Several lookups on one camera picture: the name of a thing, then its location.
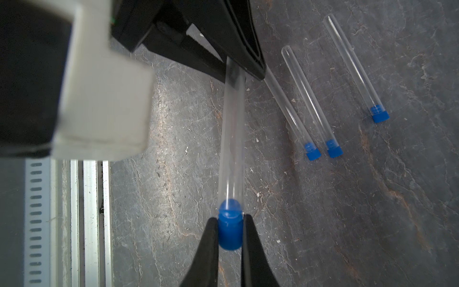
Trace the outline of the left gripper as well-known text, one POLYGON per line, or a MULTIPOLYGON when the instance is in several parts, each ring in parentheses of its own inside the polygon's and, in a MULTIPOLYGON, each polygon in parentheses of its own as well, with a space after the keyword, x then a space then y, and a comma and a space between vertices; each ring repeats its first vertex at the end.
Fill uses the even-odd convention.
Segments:
POLYGON ((248 74, 265 78, 250 1, 120 1, 111 35, 129 51, 144 45, 224 83, 226 64, 187 35, 191 24, 248 74))

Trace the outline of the blue stopper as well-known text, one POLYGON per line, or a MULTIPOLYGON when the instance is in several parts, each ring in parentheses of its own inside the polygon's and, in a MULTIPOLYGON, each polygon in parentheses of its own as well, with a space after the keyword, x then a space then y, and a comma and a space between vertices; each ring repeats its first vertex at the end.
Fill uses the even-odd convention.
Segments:
POLYGON ((318 147, 316 147, 314 142, 305 143, 304 149, 309 161, 317 160, 322 156, 321 152, 319 151, 318 147))
POLYGON ((382 105, 375 105, 370 108, 374 123, 382 123, 390 118, 388 112, 382 105))
POLYGON ((337 158, 343 155, 343 150, 335 139, 326 141, 326 148, 330 158, 337 158))
POLYGON ((236 199, 227 199, 219 207, 219 245, 227 251, 235 251, 242 246, 243 211, 236 199))

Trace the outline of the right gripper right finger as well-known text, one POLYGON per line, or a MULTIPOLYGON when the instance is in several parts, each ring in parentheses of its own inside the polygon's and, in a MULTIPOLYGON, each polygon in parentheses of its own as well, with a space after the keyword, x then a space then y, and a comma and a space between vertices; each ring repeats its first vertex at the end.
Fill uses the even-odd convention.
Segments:
POLYGON ((243 287, 279 287, 265 256, 253 218, 243 217, 241 246, 241 285, 243 287))

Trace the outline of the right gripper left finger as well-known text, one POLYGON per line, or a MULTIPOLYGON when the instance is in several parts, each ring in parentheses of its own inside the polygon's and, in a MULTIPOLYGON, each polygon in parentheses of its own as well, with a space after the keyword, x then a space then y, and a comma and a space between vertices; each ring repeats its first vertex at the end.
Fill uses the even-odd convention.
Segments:
POLYGON ((217 287, 219 265, 218 220, 208 219, 192 264, 180 287, 217 287))

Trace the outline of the clear test tube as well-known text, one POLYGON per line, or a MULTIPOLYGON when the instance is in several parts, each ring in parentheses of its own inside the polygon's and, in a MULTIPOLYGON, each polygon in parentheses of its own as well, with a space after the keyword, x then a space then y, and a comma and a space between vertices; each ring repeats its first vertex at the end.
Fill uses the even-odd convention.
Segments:
POLYGON ((327 15, 323 24, 356 84, 369 113, 372 106, 384 106, 335 16, 333 14, 327 15))
POLYGON ((337 141, 293 50, 289 45, 286 45, 282 48, 281 54, 290 71, 291 76, 295 81, 300 95, 306 104, 313 124, 315 125, 322 142, 326 146, 326 141, 330 139, 335 139, 337 141))
POLYGON ((235 61, 228 58, 218 184, 218 210, 220 215, 226 218, 236 218, 243 213, 245 99, 246 73, 235 61))
POLYGON ((273 97, 275 98, 279 108, 283 112, 283 115, 289 123, 293 133, 299 139, 302 147, 304 147, 304 144, 306 144, 307 142, 314 142, 310 134, 308 133, 307 129, 303 125, 302 121, 300 120, 295 109, 293 108, 288 97, 286 96, 280 84, 273 75, 269 66, 266 66, 266 74, 264 81, 268 86, 270 92, 272 93, 273 97))

